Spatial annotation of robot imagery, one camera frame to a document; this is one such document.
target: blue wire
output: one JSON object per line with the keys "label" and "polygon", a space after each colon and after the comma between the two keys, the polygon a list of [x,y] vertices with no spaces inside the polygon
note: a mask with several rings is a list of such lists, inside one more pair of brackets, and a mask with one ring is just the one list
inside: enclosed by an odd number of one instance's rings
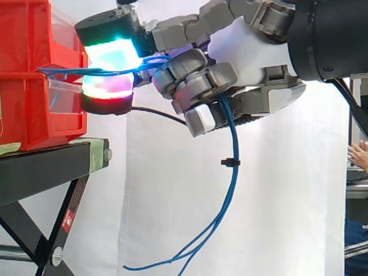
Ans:
{"label": "blue wire", "polygon": [[149,57],[145,57],[143,59],[143,62],[148,62],[148,61],[156,60],[156,59],[167,59],[167,60],[170,60],[171,59],[171,56],[149,56]]}
{"label": "blue wire", "polygon": [[39,68],[39,71],[48,76],[57,74],[75,74],[84,76],[117,76],[129,74],[132,72],[139,72],[142,70],[149,70],[164,65],[164,62],[143,63],[141,66],[131,70],[124,71],[107,71],[100,68],[75,68],[75,69],[55,69],[55,68]]}
{"label": "blue wire", "polygon": [[[231,134],[232,134],[232,137],[233,137],[234,159],[239,160],[239,158],[240,158],[239,139],[237,137],[236,127],[235,127],[235,123],[234,123],[234,120],[233,120],[233,114],[232,114],[229,102],[226,99],[226,97],[224,97],[223,95],[220,95],[219,96],[219,103],[220,103],[220,106],[221,106],[221,110],[223,111],[223,113],[225,114],[225,117],[227,118],[230,130],[231,130]],[[212,228],[210,234],[199,245],[199,247],[192,254],[192,256],[186,261],[185,265],[183,266],[183,268],[180,271],[180,273],[178,274],[178,276],[182,276],[182,274],[186,270],[186,268],[189,265],[189,263],[191,262],[191,260],[195,257],[195,255],[198,253],[198,251],[204,246],[204,244],[210,239],[210,237],[214,234],[214,232],[216,231],[216,229],[219,227],[220,223],[222,222],[222,220],[223,220],[223,218],[224,218],[224,216],[225,216],[225,214],[226,214],[226,212],[227,212],[227,210],[230,206],[230,203],[232,201],[232,198],[233,198],[233,195],[234,195],[234,192],[235,192],[235,187],[236,187],[238,174],[239,174],[239,166],[233,167],[233,175],[232,175],[231,185],[230,185],[230,188],[229,188],[230,193],[228,192],[228,194],[230,194],[230,198],[226,203],[226,207],[225,207],[222,215],[220,216],[218,221],[216,221],[216,223],[215,223],[214,227]]]}
{"label": "blue wire", "polygon": [[[239,154],[239,140],[237,138],[235,123],[234,123],[234,120],[233,120],[233,114],[232,114],[230,105],[229,105],[226,97],[224,97],[223,95],[221,95],[219,97],[219,103],[220,103],[220,106],[222,108],[222,111],[223,111],[224,115],[226,116],[226,118],[228,120],[229,127],[231,129],[231,133],[232,133],[232,137],[233,137],[234,159],[239,160],[239,156],[240,156],[240,154]],[[131,268],[131,267],[124,266],[124,268],[127,269],[127,270],[130,270],[130,271],[141,271],[141,270],[150,269],[150,268],[153,268],[153,267],[156,267],[156,266],[161,266],[161,265],[165,265],[165,264],[168,264],[168,263],[172,263],[172,262],[175,262],[177,260],[183,259],[187,256],[190,256],[190,258],[187,260],[187,262],[183,266],[182,270],[178,274],[179,276],[181,276],[184,273],[184,271],[186,270],[186,268],[189,265],[189,263],[191,262],[191,260],[199,252],[199,250],[207,243],[207,241],[212,237],[212,235],[214,234],[216,229],[219,227],[219,225],[220,225],[222,219],[224,218],[224,216],[225,216],[225,214],[226,214],[226,212],[227,212],[227,210],[230,206],[230,203],[232,201],[232,198],[233,198],[233,195],[234,195],[234,192],[235,192],[235,187],[236,187],[236,181],[237,181],[238,174],[239,174],[239,167],[235,166],[233,168],[231,184],[230,184],[229,190],[227,192],[226,198],[224,200],[223,206],[222,206],[219,214],[207,226],[206,229],[204,229],[189,244],[187,244],[183,249],[181,249],[176,254],[176,256],[174,256],[172,259],[165,260],[165,261],[162,261],[162,262],[159,262],[159,263],[154,263],[152,265],[145,266],[145,267]],[[184,255],[181,255],[185,250],[187,250],[190,246],[192,246],[198,239],[200,239],[205,233],[207,233],[207,231],[210,230],[211,227],[212,227],[212,230],[210,231],[208,236],[206,238],[204,238],[204,240],[198,246],[196,246],[196,248],[192,249],[191,251],[189,251],[188,253],[186,253]]]}

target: green tape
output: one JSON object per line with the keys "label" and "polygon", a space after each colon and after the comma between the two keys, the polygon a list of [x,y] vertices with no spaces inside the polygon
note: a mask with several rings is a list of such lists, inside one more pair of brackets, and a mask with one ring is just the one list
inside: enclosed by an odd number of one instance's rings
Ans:
{"label": "green tape", "polygon": [[6,145],[0,145],[0,155],[8,154],[10,152],[17,152],[21,148],[21,143],[11,143]]}
{"label": "green tape", "polygon": [[103,139],[78,139],[71,141],[70,144],[89,142],[90,146],[90,173],[98,171],[104,167],[104,144]]}

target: black metal stand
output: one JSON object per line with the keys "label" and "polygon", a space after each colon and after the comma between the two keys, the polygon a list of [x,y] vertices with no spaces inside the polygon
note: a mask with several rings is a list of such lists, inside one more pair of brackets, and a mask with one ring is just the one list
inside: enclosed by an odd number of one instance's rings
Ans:
{"label": "black metal stand", "polygon": [[[36,276],[73,276],[63,262],[63,248],[89,174],[107,167],[111,157],[109,142],[102,139],[0,156],[0,225],[19,245],[0,246],[0,259],[34,262],[38,266]],[[69,181],[47,239],[18,201]]]}

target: red storage bin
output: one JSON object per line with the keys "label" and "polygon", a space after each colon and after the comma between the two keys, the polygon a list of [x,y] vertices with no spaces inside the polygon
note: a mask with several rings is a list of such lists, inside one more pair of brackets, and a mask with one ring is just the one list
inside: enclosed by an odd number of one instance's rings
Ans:
{"label": "red storage bin", "polygon": [[[80,87],[48,80],[38,67],[87,67],[73,25],[48,0],[0,0],[0,147],[66,144],[87,131]],[[73,82],[77,76],[69,76]]]}

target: human hand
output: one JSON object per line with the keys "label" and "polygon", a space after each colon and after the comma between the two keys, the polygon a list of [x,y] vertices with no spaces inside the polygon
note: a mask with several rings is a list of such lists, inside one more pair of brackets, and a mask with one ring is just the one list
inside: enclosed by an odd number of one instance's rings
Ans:
{"label": "human hand", "polygon": [[351,163],[368,173],[368,151],[365,151],[359,145],[353,144],[348,148],[348,155],[348,159]]}
{"label": "human hand", "polygon": [[359,142],[359,146],[362,150],[368,151],[368,145],[363,140]]}

